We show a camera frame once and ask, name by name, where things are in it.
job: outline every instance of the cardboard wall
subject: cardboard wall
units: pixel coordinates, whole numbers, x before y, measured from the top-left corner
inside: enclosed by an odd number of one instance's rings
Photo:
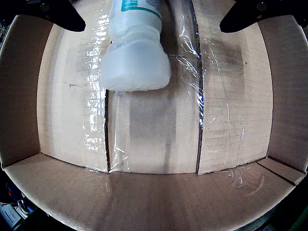
[[[199,174],[261,159],[268,149],[273,96],[267,51],[258,24],[220,31],[233,4],[193,0],[204,81]]]
[[[52,217],[88,231],[235,230],[294,188],[257,163],[202,176],[96,173],[38,154],[5,171]]]
[[[0,53],[0,158],[2,167],[40,152],[37,84],[52,24],[18,16]]]
[[[66,162],[107,171],[105,91],[100,88],[100,55],[111,2],[75,5],[87,22],[83,32],[54,25],[38,81],[38,134],[41,151]]]
[[[292,16],[259,22],[273,83],[268,155],[299,171],[308,164],[308,44]]]

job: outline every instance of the white plastic bottle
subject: white plastic bottle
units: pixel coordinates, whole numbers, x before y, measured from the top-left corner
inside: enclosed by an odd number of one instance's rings
[[[171,67],[160,44],[159,0],[114,0],[109,23],[113,43],[102,57],[101,85],[138,91],[165,87]]]

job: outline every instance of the clear plastic film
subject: clear plastic film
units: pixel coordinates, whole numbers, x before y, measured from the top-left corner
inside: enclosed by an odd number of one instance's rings
[[[272,89],[258,25],[224,34],[219,21],[232,3],[208,0],[209,7],[201,7],[195,0],[162,0],[161,44],[172,69],[169,85],[106,92],[98,78],[111,43],[112,1],[93,2],[100,11],[92,14],[93,36],[85,41],[80,59],[90,86],[84,146],[95,152],[104,146],[100,155],[108,171],[202,174],[266,155]]]
[[[84,147],[88,150],[87,168],[97,171],[108,171],[105,137],[105,89],[99,83],[101,74],[101,53],[110,44],[107,28],[112,1],[92,1],[97,8],[80,6],[88,17],[86,33],[79,46],[79,69],[87,81],[84,92],[87,101],[88,116],[84,116]]]
[[[109,92],[110,171],[196,171],[203,100],[193,5],[164,0],[160,9],[161,44],[171,64],[171,80],[160,90]]]
[[[219,173],[227,175],[231,179],[231,186],[241,188],[245,195],[253,195],[264,185],[264,174],[250,170],[249,165],[238,166],[222,170]]]
[[[231,1],[193,1],[204,83],[199,174],[266,156],[272,118],[270,65],[258,24],[226,34],[220,20]]]

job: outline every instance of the cardboard seam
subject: cardboard seam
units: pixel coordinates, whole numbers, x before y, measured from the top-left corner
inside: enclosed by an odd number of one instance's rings
[[[202,135],[203,135],[203,128],[202,124],[204,119],[204,98],[203,98],[203,72],[202,72],[202,57],[201,57],[201,51],[200,51],[200,37],[199,37],[199,26],[197,23],[196,13],[193,7],[193,2],[190,0],[190,9],[192,12],[192,17],[194,21],[194,31],[195,31],[195,39],[196,39],[196,52],[198,54],[198,62],[197,62],[197,71],[199,75],[199,96],[202,96],[202,104],[199,105],[199,135],[198,135],[198,153],[197,153],[197,160],[196,160],[196,173],[199,172],[199,166],[200,166],[200,157],[201,157],[201,147],[202,147]]]
[[[110,166],[110,153],[109,153],[109,139],[108,139],[108,100],[109,100],[109,90],[105,93],[105,147],[106,147],[106,158],[107,158],[107,172],[111,170]]]

